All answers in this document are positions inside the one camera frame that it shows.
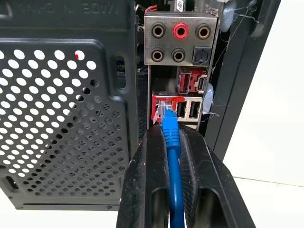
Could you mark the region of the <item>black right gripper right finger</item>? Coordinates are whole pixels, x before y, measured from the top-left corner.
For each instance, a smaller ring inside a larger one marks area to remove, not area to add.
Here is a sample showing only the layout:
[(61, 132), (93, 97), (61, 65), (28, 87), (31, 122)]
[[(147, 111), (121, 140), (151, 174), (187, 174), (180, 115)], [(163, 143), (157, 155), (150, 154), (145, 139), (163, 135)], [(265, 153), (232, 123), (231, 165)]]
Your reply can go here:
[(196, 130), (180, 126), (187, 228), (256, 228), (231, 172)]

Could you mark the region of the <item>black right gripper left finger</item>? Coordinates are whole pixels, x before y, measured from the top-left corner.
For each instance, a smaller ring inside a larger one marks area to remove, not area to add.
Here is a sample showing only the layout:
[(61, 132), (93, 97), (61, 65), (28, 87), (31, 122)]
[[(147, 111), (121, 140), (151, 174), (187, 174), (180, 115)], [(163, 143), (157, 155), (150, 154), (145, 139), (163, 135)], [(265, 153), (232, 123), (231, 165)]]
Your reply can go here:
[(169, 171), (162, 128), (146, 131), (125, 172), (116, 228), (168, 228)]

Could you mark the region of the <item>black computer tower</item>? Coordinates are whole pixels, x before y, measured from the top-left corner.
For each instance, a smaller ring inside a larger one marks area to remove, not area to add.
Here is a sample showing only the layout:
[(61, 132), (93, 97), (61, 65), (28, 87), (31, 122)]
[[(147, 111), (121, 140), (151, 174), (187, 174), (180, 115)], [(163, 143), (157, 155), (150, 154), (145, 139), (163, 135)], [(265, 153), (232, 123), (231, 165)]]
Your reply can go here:
[(0, 189), (117, 210), (160, 99), (223, 159), (282, 0), (0, 0)]

